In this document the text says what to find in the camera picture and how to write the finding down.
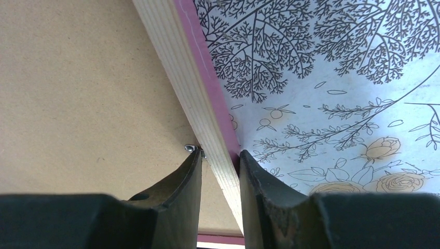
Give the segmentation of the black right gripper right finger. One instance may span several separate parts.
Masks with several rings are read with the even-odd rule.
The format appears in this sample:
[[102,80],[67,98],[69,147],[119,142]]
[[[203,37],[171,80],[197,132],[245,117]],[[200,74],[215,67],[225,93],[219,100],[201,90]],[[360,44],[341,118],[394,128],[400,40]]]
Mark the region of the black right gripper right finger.
[[240,153],[246,248],[439,248],[439,197],[416,193],[306,196]]

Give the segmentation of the light wooden picture frame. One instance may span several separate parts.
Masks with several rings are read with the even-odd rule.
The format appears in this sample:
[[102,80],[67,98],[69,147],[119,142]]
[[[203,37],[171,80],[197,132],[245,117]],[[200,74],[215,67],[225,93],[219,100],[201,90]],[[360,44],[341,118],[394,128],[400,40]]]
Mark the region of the light wooden picture frame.
[[192,1],[135,1],[136,10],[239,228],[240,146]]

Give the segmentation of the brown cardboard backing board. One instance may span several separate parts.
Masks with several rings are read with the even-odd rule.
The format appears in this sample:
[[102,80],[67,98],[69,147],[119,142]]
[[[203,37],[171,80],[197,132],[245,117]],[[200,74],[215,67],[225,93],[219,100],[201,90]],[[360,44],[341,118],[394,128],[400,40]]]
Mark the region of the brown cardboard backing board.
[[197,142],[133,1],[1,1],[1,193],[127,199]]

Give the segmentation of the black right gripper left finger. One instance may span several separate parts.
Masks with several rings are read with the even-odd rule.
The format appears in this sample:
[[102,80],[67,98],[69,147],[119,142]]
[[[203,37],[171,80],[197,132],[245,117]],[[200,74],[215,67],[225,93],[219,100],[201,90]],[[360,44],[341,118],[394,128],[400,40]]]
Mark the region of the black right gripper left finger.
[[202,155],[128,200],[1,195],[1,248],[196,248]]

